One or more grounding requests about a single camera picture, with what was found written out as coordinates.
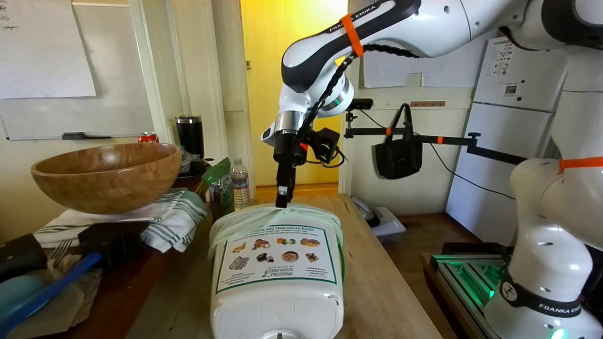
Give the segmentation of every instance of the wooden table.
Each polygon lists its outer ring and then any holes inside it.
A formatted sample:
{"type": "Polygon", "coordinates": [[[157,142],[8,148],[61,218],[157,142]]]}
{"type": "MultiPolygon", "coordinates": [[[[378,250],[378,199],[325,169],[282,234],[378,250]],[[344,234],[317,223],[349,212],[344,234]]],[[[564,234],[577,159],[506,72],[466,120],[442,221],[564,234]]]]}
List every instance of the wooden table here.
{"type": "MultiPolygon", "coordinates": [[[[404,282],[395,263],[374,238],[368,225],[363,221],[355,204],[346,197],[319,197],[312,201],[295,201],[295,204],[308,204],[340,218],[346,238],[346,325],[338,339],[389,339],[389,338],[442,338],[434,323],[429,319],[421,302],[404,282]]],[[[212,266],[208,263],[208,234],[206,225],[197,242],[182,257],[150,257],[144,268],[167,266],[142,272],[165,270],[148,302],[140,308],[131,306],[129,295],[138,297],[133,285],[137,280],[125,276],[125,285],[118,300],[101,293],[99,306],[112,300],[114,308],[104,308],[99,314],[95,306],[89,325],[82,325],[71,332],[71,338],[125,338],[123,331],[131,331],[129,338],[212,338],[210,329],[210,289],[212,266]],[[140,310],[138,319],[131,327],[133,310],[140,310]]]]}

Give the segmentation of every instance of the whiteboard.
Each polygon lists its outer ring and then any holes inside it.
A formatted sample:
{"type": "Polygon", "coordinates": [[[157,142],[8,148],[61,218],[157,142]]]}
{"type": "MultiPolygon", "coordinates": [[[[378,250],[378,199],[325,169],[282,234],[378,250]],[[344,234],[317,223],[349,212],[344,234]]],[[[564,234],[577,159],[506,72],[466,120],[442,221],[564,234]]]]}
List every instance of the whiteboard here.
{"type": "Polygon", "coordinates": [[[65,133],[121,138],[153,131],[131,8],[74,5],[74,12],[99,97],[0,101],[6,140],[61,140],[65,133]]]}
{"type": "Polygon", "coordinates": [[[72,0],[0,0],[0,46],[0,101],[97,97],[72,0]]]}

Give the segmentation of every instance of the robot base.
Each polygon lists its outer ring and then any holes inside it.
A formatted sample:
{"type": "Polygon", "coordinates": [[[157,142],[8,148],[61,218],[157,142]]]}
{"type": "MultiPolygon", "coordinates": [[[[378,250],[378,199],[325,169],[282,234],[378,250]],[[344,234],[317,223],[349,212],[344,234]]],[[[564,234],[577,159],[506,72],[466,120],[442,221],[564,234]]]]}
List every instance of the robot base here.
{"type": "Polygon", "coordinates": [[[585,310],[579,317],[557,319],[496,298],[504,268],[500,255],[434,255],[427,274],[470,338],[602,338],[602,325],[585,310]]]}

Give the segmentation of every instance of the wooden bowl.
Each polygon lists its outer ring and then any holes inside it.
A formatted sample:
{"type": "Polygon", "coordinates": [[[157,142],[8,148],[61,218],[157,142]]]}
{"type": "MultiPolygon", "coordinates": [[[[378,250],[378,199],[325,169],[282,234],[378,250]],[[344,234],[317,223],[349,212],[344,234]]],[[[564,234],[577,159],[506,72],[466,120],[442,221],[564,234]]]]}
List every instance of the wooden bowl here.
{"type": "Polygon", "coordinates": [[[180,169],[182,155],[174,146],[121,144],[46,159],[33,167],[33,178],[65,208],[118,216],[161,199],[180,169]]]}

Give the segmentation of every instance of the white plastic jug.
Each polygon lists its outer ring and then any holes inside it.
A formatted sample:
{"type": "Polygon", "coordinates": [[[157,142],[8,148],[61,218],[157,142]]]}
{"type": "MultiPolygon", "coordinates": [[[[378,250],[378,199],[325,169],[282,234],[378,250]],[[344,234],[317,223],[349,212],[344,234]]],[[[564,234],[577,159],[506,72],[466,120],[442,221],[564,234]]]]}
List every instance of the white plastic jug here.
{"type": "Polygon", "coordinates": [[[216,223],[218,339],[332,339],[344,327],[344,234],[329,212],[259,206],[216,223]]]}

